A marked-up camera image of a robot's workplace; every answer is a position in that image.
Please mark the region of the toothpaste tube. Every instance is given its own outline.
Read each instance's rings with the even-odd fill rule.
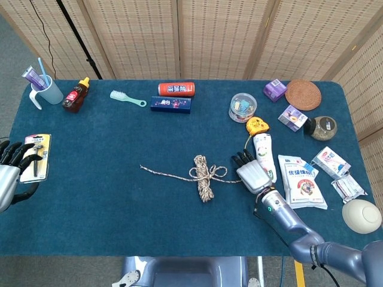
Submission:
[[[29,66],[29,68],[25,70],[22,77],[30,81],[39,91],[45,90],[48,87],[32,66]]]
[[[269,175],[274,184],[276,182],[276,170],[271,150],[271,136],[268,133],[257,134],[254,137],[254,146],[259,165]]]

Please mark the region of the medicine box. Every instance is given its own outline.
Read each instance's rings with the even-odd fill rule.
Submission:
[[[186,97],[151,97],[150,109],[152,111],[180,112],[189,114],[192,100]]]
[[[349,170],[351,165],[337,155],[328,146],[322,149],[312,161],[320,166],[333,179],[339,179]]]
[[[278,117],[278,119],[280,122],[284,123],[296,132],[303,126],[307,120],[307,117],[296,108],[289,105],[287,109],[285,109],[285,111]]]

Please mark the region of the blue packaging box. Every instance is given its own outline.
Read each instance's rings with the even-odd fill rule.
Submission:
[[[192,100],[186,97],[151,97],[150,109],[162,112],[180,112],[189,114]]]

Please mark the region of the metal robot arm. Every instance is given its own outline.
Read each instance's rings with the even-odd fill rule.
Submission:
[[[240,156],[235,161],[240,166],[237,174],[246,187],[257,198],[262,198],[262,204],[268,208],[285,231],[301,235],[288,246],[294,259],[302,263],[331,266],[365,283],[367,287],[382,285],[383,241],[372,242],[362,251],[335,242],[325,242],[298,217],[277,190],[262,185],[265,182],[265,175],[268,176],[266,172],[264,175],[260,172],[249,172],[259,170],[260,166],[252,156],[248,156],[248,151],[245,151],[243,156],[247,157],[247,160]]]
[[[38,183],[22,194],[15,194],[20,175],[35,160],[42,160],[36,154],[23,159],[25,152],[34,146],[34,143],[22,145],[16,142],[10,145],[10,141],[0,143],[0,212],[8,209],[11,204],[30,198],[38,188]]]

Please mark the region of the white bowl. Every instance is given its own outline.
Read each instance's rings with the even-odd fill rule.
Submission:
[[[379,209],[369,201],[354,199],[343,206],[343,219],[347,226],[360,234],[377,230],[382,225]]]

